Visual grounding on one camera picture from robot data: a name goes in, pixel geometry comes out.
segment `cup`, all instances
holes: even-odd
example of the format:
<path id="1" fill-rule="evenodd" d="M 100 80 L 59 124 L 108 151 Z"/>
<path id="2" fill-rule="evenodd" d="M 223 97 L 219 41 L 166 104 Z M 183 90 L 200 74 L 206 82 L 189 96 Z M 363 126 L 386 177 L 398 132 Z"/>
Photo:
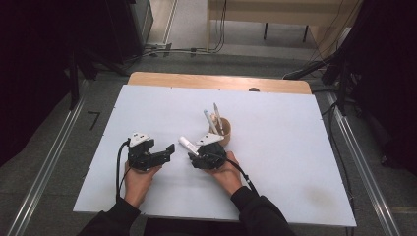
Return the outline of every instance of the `cup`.
<path id="1" fill-rule="evenodd" d="M 223 125 L 223 134 L 221 133 L 220 124 L 218 124 L 218 122 L 214 122 L 214 125 L 218 133 L 224 137 L 224 139 L 219 141 L 218 143 L 221 146 L 226 147 L 227 144 L 229 144 L 230 142 L 230 133 L 232 131 L 232 127 L 230 126 L 230 122 L 226 118 L 221 117 L 220 119 L 221 119 L 221 124 Z M 214 134 L 214 131 L 212 130 L 212 128 L 209 128 L 208 131 Z"/>

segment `wooden board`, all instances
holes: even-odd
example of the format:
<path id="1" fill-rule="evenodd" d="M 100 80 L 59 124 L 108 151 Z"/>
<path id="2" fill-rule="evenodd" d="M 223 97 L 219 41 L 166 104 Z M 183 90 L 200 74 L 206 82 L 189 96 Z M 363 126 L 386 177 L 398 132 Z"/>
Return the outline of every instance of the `wooden board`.
<path id="1" fill-rule="evenodd" d="M 309 84 L 304 81 L 230 76 L 135 72 L 131 75 L 128 85 L 229 90 L 249 90 L 256 88 L 260 91 L 268 92 L 311 94 Z"/>

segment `metal rail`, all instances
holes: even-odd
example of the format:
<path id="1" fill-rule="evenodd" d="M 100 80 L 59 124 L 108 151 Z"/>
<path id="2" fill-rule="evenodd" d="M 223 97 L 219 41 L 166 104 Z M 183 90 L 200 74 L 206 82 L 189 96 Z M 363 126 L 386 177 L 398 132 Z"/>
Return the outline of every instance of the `metal rail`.
<path id="1" fill-rule="evenodd" d="M 68 140 L 68 137 L 77 121 L 81 109 L 83 108 L 86 93 L 89 89 L 89 82 L 83 80 L 81 87 L 81 98 L 78 104 L 70 111 L 65 119 L 58 136 L 53 143 L 49 154 L 46 156 L 45 161 L 42 164 L 30 190 L 27 192 L 20 209 L 15 217 L 12 226 L 7 233 L 8 236 L 12 235 L 24 235 L 25 230 L 30 222 L 31 216 L 39 203 L 40 197 L 45 190 L 49 177 L 58 162 L 61 151 Z"/>
<path id="2" fill-rule="evenodd" d="M 327 96 L 330 104 L 336 102 L 334 94 L 328 92 Z M 388 236 L 400 236 L 401 233 L 390 212 L 387 201 L 375 180 L 374 174 L 368 165 L 366 157 L 363 154 L 352 129 L 350 128 L 348 117 L 343 117 L 338 109 L 335 109 L 334 114 L 384 232 Z"/>

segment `black curtain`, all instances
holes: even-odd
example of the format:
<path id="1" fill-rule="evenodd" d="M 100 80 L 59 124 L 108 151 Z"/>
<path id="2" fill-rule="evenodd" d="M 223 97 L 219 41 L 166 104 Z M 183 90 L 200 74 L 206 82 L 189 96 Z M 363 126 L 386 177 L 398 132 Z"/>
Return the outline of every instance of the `black curtain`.
<path id="1" fill-rule="evenodd" d="M 42 6 L 5 0 L 0 8 L 0 166 L 69 91 L 65 42 Z"/>
<path id="2" fill-rule="evenodd" d="M 345 47 L 361 75 L 352 95 L 375 121 L 375 134 L 387 134 L 378 140 L 388 159 L 417 175 L 417 4 L 365 0 L 361 13 Z"/>

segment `wire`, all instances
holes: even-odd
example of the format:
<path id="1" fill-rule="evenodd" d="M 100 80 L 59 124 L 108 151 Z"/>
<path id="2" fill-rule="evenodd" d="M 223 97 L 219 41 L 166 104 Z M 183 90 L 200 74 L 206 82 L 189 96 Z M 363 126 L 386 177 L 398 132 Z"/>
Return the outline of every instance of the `wire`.
<path id="1" fill-rule="evenodd" d="M 325 31 L 325 34 L 324 35 L 326 35 L 326 33 L 328 33 L 328 31 L 329 31 L 329 29 L 330 29 L 330 27 L 332 26 L 332 24 L 334 23 L 334 21 L 337 19 L 337 17 L 338 17 L 338 15 L 339 15 L 339 12 L 340 12 L 340 7 L 341 7 L 341 5 L 342 5 L 342 3 L 343 3 L 343 1 L 344 0 L 342 0 L 341 2 L 340 2 L 340 5 L 339 5 L 339 8 L 338 8 L 338 10 L 337 10 L 337 15 L 336 15 L 336 17 L 333 19 L 333 21 L 331 22 L 331 24 L 330 24 L 330 26 L 328 27 L 328 29 Z M 347 19 L 346 19 L 346 21 L 344 22 L 344 24 L 343 24 L 343 26 L 342 26 L 342 28 L 344 29 L 345 27 L 346 27 L 346 25 L 347 25 L 347 23 L 350 21 L 350 18 L 351 18 L 351 16 L 352 16 L 352 14 L 353 14 L 353 12 L 356 10 L 356 8 L 357 8 L 357 6 L 358 6 L 358 3 L 359 3 L 360 1 L 359 0 L 357 0 L 356 1 L 356 4 L 355 4 L 355 6 L 352 8 L 352 11 L 350 11 L 350 14 L 349 14 L 349 16 L 347 17 Z M 330 46 L 328 46 L 326 49 L 324 49 L 323 51 L 327 51 L 327 50 L 329 50 L 335 43 L 337 43 L 337 42 L 339 42 L 340 41 L 340 39 L 344 36 L 344 34 L 346 33 L 346 31 L 339 37 L 339 38 L 337 38 Z M 289 74 L 293 74 L 293 73 L 296 73 L 296 72 L 300 72 L 300 71 L 303 71 L 304 70 L 304 68 L 306 68 L 306 66 L 307 65 L 310 65 L 312 62 L 314 62 L 314 61 L 316 61 L 316 59 L 318 58 L 318 57 L 322 57 L 322 55 L 320 54 L 320 52 L 318 53 L 318 55 L 315 57 L 315 58 L 313 58 L 313 56 L 316 54 L 316 52 L 317 51 L 319 51 L 319 46 L 320 46 L 320 44 L 322 44 L 322 42 L 323 42 L 323 40 L 325 39 L 325 37 L 323 37 L 323 39 L 320 41 L 320 43 L 319 44 L 317 44 L 316 45 L 316 50 L 313 52 L 313 54 L 312 54 L 312 56 L 310 57 L 310 59 L 309 59 L 309 61 L 308 62 L 306 62 L 306 64 L 304 64 L 304 66 L 300 69 L 300 70 L 297 70 L 297 71 L 294 71 L 294 72 L 292 72 L 292 73 L 289 73 Z"/>
<path id="2" fill-rule="evenodd" d="M 136 63 L 139 59 L 141 59 L 141 57 L 142 57 L 142 55 L 137 56 L 135 59 L 133 59 L 133 62 L 131 62 L 131 64 L 130 64 L 129 66 L 126 66 L 126 67 L 122 68 L 122 70 L 128 70 L 128 69 L 130 69 L 133 65 L 135 65 L 135 63 Z"/>
<path id="3" fill-rule="evenodd" d="M 223 11 L 221 13 L 221 20 L 220 20 L 220 39 L 219 39 L 215 49 L 209 49 L 208 50 L 208 51 L 214 51 L 213 53 L 219 52 L 223 48 L 223 45 L 224 45 L 224 35 L 225 35 L 225 33 L 224 33 L 224 22 L 225 22 L 225 19 L 226 19 L 226 11 L 227 11 L 227 0 L 224 0 Z"/>
<path id="4" fill-rule="evenodd" d="M 123 184 L 123 181 L 125 180 L 125 177 L 126 177 L 126 175 L 128 174 L 128 172 L 131 170 L 132 168 L 131 167 L 129 167 L 129 169 L 126 171 L 126 173 L 123 175 L 123 178 L 122 178 L 122 181 L 120 182 L 120 185 L 119 185 L 119 189 L 122 189 L 122 184 Z"/>
<path id="5" fill-rule="evenodd" d="M 317 76 L 313 75 L 313 73 L 310 73 L 309 75 L 310 75 L 311 77 L 315 78 L 315 79 L 317 78 Z"/>
<path id="6" fill-rule="evenodd" d="M 175 49 L 171 49 L 171 50 L 165 50 L 165 49 L 158 49 L 158 50 L 154 50 L 154 51 L 150 51 L 150 52 L 146 52 L 146 53 L 144 53 L 142 56 L 148 56 L 148 55 L 151 55 L 151 54 L 153 54 L 153 53 L 165 53 L 165 52 L 168 52 L 168 53 L 171 53 L 171 52 L 173 52 L 173 53 L 188 53 L 188 54 L 199 54 L 199 55 L 209 55 L 209 54 L 212 54 L 212 52 L 205 52 L 205 51 L 195 51 L 195 52 L 193 52 L 193 51 L 191 51 L 191 49 L 190 50 L 183 50 L 183 49 L 181 49 L 181 50 L 175 50 Z"/>
<path id="7" fill-rule="evenodd" d="M 353 12 L 355 11 L 355 9 L 356 9 L 356 7 L 358 6 L 358 3 L 359 3 L 360 1 L 358 0 L 358 1 L 356 1 L 356 4 L 355 4 L 355 6 L 352 8 L 352 11 L 350 11 L 350 14 L 349 14 L 349 16 L 347 17 L 347 19 L 346 19 L 346 21 L 344 22 L 344 24 L 343 24 L 343 26 L 342 26 L 342 28 L 344 29 L 345 27 L 346 27 L 346 25 L 347 25 L 347 23 L 349 22 L 349 20 L 350 20 L 350 17 L 352 16 L 352 14 L 353 14 Z M 343 34 L 339 37 L 339 38 L 337 38 L 330 46 L 328 46 L 326 49 L 324 49 L 323 51 L 327 51 L 327 50 L 329 50 L 331 47 L 333 47 L 333 45 L 335 44 L 335 43 L 337 43 L 337 42 L 339 42 L 342 38 L 343 38 L 343 36 L 344 36 L 344 34 L 346 33 L 346 31 L 344 31 L 343 32 Z M 314 59 L 313 59 L 313 61 L 314 60 L 316 60 L 316 58 L 318 58 L 318 57 L 321 57 L 321 54 L 319 53 Z"/>
<path id="8" fill-rule="evenodd" d="M 312 61 L 312 58 L 313 58 L 313 56 L 314 56 L 314 54 L 316 54 L 316 52 L 319 50 L 319 47 L 321 46 L 321 44 L 323 43 L 323 41 L 325 40 L 325 38 L 326 38 L 326 34 L 328 33 L 328 31 L 330 30 L 330 28 L 333 26 L 333 24 L 334 24 L 334 22 L 336 21 L 336 19 L 338 18 L 338 16 L 339 16 L 339 14 L 340 14 L 340 8 L 341 8 L 341 5 L 343 5 L 343 1 L 344 0 L 341 0 L 341 2 L 340 2 L 340 4 L 339 4 L 339 7 L 338 7 L 338 9 L 337 9 L 337 14 L 336 14 L 336 16 L 334 17 L 334 19 L 333 19 L 333 21 L 330 23 L 330 26 L 328 27 L 328 29 L 325 31 L 325 34 L 323 35 L 323 38 L 322 38 L 322 40 L 317 44 L 317 47 L 316 47 L 316 50 L 315 50 L 315 52 L 313 53 L 313 55 L 310 57 L 310 59 L 309 59 L 309 63 Z"/>
<path id="9" fill-rule="evenodd" d="M 118 199 L 120 198 L 120 187 L 119 187 L 120 155 L 122 154 L 123 147 L 124 146 L 127 146 L 129 144 L 129 142 L 130 142 L 130 139 L 128 139 L 128 141 L 124 142 L 122 144 L 122 146 L 119 148 L 119 152 L 117 153 L 117 166 L 116 166 L 116 201 L 118 201 Z"/>
<path id="10" fill-rule="evenodd" d="M 259 196 L 258 191 L 255 188 L 255 185 L 249 179 L 249 175 L 245 174 L 245 172 L 243 171 L 243 169 L 236 162 L 234 162 L 233 160 L 231 160 L 231 159 L 229 159 L 227 157 L 223 157 L 221 155 L 217 155 L 217 154 L 213 154 L 213 153 L 208 153 L 208 155 L 212 155 L 212 156 L 215 156 L 217 158 L 224 159 L 225 161 L 227 161 L 230 164 L 232 164 L 237 170 L 239 170 L 240 173 L 242 173 L 243 178 L 245 178 L 245 180 L 248 183 L 249 187 L 251 188 L 252 192 L 254 192 L 257 196 Z"/>
<path id="11" fill-rule="evenodd" d="M 328 110 L 322 113 L 322 116 L 328 114 L 335 106 L 336 106 L 336 103 L 332 104 Z"/>
<path id="12" fill-rule="evenodd" d="M 238 164 L 236 164 L 236 162 L 234 162 L 233 160 L 231 160 L 229 158 L 225 158 L 225 160 L 228 161 L 230 164 L 232 164 L 237 170 L 239 170 L 240 173 L 242 173 L 243 178 L 245 178 L 245 180 L 248 183 L 249 187 L 251 187 L 252 192 L 254 192 L 257 196 L 259 196 L 258 191 L 255 188 L 255 185 L 249 179 L 249 176 L 247 174 L 245 174 L 245 172 L 243 171 L 243 169 Z"/>

